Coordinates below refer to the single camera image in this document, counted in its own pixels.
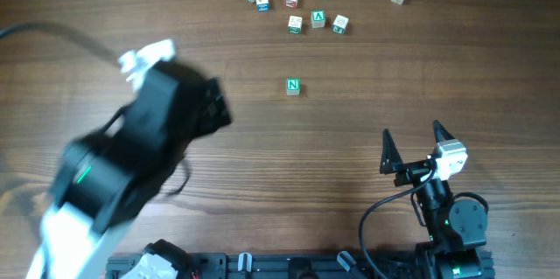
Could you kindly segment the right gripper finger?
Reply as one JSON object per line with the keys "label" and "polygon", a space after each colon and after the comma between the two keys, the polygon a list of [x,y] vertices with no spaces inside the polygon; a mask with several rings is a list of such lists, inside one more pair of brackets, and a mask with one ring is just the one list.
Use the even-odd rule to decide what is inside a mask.
{"label": "right gripper finger", "polygon": [[382,132],[382,152],[380,162],[381,174],[392,174],[401,171],[403,160],[388,129]]}
{"label": "right gripper finger", "polygon": [[434,137],[437,143],[454,140],[455,137],[447,131],[439,120],[433,121]]}

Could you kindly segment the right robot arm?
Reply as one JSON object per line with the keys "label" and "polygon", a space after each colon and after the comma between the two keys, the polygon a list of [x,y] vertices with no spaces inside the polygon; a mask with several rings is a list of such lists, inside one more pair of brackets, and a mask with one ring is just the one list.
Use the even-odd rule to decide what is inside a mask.
{"label": "right robot arm", "polygon": [[488,203],[472,192],[455,194],[449,179],[460,173],[468,158],[466,146],[439,121],[433,122],[434,150],[424,159],[403,162],[388,129],[382,133],[380,173],[393,174],[395,186],[411,186],[413,208],[430,240],[392,262],[391,275],[412,278],[492,277],[487,244]]}

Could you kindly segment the green V letter block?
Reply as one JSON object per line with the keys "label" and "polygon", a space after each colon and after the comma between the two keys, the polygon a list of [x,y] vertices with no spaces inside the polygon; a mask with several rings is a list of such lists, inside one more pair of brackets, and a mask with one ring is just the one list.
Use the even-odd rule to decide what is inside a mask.
{"label": "green V letter block", "polygon": [[323,28],[326,25],[326,14],[323,10],[313,10],[311,12],[311,27]]}

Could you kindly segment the green N letter block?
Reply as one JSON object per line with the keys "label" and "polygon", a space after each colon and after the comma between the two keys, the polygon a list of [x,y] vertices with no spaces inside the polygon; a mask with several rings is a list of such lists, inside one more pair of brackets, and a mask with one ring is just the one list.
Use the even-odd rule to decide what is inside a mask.
{"label": "green N letter block", "polygon": [[299,78],[290,78],[286,80],[286,94],[289,96],[300,95],[301,84]]}

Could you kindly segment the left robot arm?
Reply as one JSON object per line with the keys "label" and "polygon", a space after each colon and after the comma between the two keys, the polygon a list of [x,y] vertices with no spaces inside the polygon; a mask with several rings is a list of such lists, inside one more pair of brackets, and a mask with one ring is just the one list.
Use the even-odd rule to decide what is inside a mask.
{"label": "left robot arm", "polygon": [[64,149],[28,277],[97,277],[188,145],[230,123],[217,78],[158,61],[132,102]]}

